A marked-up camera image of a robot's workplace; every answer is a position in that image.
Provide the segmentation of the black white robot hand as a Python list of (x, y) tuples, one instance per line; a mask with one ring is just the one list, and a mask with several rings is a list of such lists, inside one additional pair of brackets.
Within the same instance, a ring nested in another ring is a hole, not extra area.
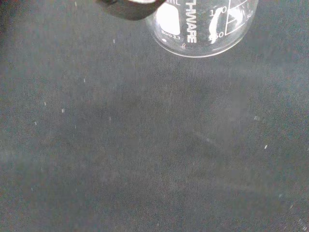
[(103, 12), (112, 16), (137, 21), (154, 13), (165, 0), (97, 0)]

